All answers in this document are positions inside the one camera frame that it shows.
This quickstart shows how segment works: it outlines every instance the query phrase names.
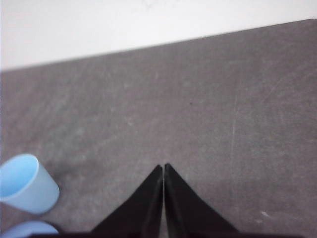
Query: gray carpet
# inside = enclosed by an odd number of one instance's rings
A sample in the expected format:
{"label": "gray carpet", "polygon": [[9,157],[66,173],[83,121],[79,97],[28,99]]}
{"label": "gray carpet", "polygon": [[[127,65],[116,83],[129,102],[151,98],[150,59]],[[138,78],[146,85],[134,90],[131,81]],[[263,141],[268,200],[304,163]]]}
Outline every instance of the gray carpet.
{"label": "gray carpet", "polygon": [[317,20],[3,72],[1,160],[24,152],[61,195],[3,231],[89,231],[171,162],[239,230],[317,237]]}

